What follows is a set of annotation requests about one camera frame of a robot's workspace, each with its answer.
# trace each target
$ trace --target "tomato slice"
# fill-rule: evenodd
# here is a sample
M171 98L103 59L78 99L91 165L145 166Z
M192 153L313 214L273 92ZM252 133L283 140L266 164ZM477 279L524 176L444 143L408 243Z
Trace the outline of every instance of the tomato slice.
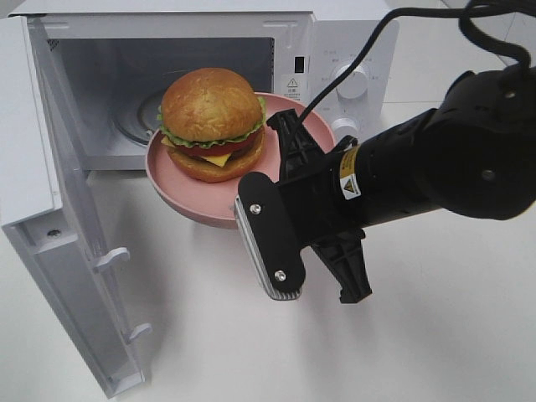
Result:
M238 151L241 148L247 147L259 135L259 131L260 129L252 132L242 142L226 142L224 145L213 145L210 148L202 148L197 146L188 148L184 145L175 145L175 147L180 152L191 157L218 157L220 155L225 155L226 153Z

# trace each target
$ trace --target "microwave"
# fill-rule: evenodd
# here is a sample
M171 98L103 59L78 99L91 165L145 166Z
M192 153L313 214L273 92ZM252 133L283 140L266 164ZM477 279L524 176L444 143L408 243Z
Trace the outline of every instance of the microwave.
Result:
M307 104L351 63L389 10L377 0L271 2L28 0L0 20L3 231L108 397L144 381L136 338L87 184L141 170L163 92L202 67ZM398 33L317 107L335 137L363 141L379 119Z

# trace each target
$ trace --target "warning label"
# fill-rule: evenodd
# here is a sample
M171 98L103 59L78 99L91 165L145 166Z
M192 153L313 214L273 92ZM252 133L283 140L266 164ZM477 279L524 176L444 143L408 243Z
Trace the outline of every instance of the warning label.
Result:
M303 90L305 88L302 83L303 74L286 74L281 76L281 94L295 101L301 101Z
M353 147L348 150L341 159L339 168L339 178L341 182L341 190L345 199L356 198L361 195L358 186L358 179L355 174L355 160L358 155L359 147Z

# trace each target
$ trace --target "plate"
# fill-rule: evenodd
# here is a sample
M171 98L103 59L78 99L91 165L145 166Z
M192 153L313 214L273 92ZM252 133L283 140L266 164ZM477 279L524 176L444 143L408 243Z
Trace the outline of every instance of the plate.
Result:
M257 93L266 100L266 117L277 111L294 108L299 115L305 106L301 103L268 93ZM305 120L305 127L324 152L335 146L335 137L329 125L314 111ZM279 142L277 132L265 127L265 150L254 171L263 172L276 182L279 178ZM191 178L179 170L168 156L160 141L163 134L157 131L149 142L145 160L147 176L162 199L180 214L201 224L236 229L233 212L238 183L234 178L221 183L205 183Z

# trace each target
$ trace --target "microwave door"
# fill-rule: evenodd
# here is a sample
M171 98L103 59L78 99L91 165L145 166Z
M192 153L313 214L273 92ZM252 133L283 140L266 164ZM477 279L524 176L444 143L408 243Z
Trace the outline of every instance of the microwave door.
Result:
M0 223L108 397L144 380L109 250L77 152L61 73L39 19L0 20Z

